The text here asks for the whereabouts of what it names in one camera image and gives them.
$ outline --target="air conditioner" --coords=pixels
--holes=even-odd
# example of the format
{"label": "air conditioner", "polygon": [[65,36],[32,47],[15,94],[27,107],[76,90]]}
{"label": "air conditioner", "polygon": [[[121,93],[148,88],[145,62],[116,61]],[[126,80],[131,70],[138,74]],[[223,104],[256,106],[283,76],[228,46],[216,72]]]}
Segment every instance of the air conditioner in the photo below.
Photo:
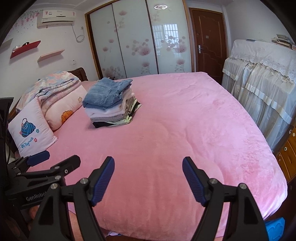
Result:
{"label": "air conditioner", "polygon": [[37,17],[37,28],[49,26],[49,25],[60,25],[60,24],[71,24],[75,21],[76,12],[66,10],[43,10]]}

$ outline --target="stack of folded clothes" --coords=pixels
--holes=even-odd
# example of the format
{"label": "stack of folded clothes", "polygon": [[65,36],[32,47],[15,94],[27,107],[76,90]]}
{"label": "stack of folded clothes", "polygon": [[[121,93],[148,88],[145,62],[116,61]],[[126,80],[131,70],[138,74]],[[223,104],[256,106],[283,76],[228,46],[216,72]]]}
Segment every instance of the stack of folded clothes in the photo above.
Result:
{"label": "stack of folded clothes", "polygon": [[126,125],[132,121],[141,107],[131,89],[132,81],[103,78],[89,89],[82,103],[96,128]]}

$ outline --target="stack of books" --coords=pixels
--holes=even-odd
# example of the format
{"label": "stack of books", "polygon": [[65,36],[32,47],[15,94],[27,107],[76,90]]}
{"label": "stack of books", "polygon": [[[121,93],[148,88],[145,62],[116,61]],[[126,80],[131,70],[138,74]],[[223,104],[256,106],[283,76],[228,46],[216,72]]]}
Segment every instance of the stack of books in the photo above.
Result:
{"label": "stack of books", "polygon": [[282,34],[277,34],[276,36],[276,38],[271,39],[272,43],[292,49],[292,45],[294,45],[294,43],[289,37]]}

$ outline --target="denim jeans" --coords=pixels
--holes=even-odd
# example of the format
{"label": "denim jeans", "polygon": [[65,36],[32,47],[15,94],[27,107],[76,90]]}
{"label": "denim jeans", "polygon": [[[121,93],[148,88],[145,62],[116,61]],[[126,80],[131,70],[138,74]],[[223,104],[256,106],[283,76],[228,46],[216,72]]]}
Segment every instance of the denim jeans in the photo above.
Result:
{"label": "denim jeans", "polygon": [[128,88],[132,81],[132,79],[127,79],[115,82],[105,77],[102,78],[89,89],[82,102],[83,107],[91,104],[100,106],[102,109],[108,109],[115,103],[120,104],[124,89]]}

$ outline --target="wooden headboard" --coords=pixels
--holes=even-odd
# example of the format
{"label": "wooden headboard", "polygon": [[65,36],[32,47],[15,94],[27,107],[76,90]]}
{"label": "wooden headboard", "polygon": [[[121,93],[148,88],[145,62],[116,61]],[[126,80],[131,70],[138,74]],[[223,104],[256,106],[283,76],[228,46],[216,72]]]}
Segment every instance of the wooden headboard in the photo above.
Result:
{"label": "wooden headboard", "polygon": [[[87,76],[86,76],[86,73],[84,71],[83,68],[78,68],[78,69],[75,69],[75,70],[72,70],[72,71],[68,71],[69,73],[72,73],[73,75],[75,75],[77,78],[80,79],[80,81],[88,81],[87,79]],[[17,107],[17,104],[20,100],[17,101],[17,103],[15,104],[15,106],[12,108],[11,112],[9,113],[8,115],[8,122],[10,122],[16,115],[16,107]]]}

